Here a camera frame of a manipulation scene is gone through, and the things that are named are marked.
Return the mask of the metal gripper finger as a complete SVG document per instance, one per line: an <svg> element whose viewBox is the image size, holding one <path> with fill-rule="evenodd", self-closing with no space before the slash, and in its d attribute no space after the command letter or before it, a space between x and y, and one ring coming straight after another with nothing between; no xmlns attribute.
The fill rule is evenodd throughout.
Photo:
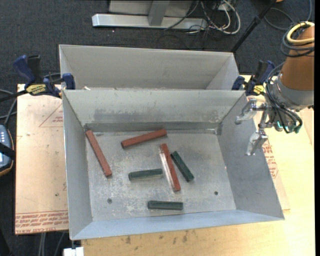
<svg viewBox="0 0 320 256"><path fill-rule="evenodd" d="M248 121L255 116L257 112L257 100L250 99L242 108L241 114L235 119L235 124L240 125L243 121Z"/></svg>
<svg viewBox="0 0 320 256"><path fill-rule="evenodd" d="M264 130L256 130L249 138L246 155L253 156L266 142L268 136Z"/></svg>

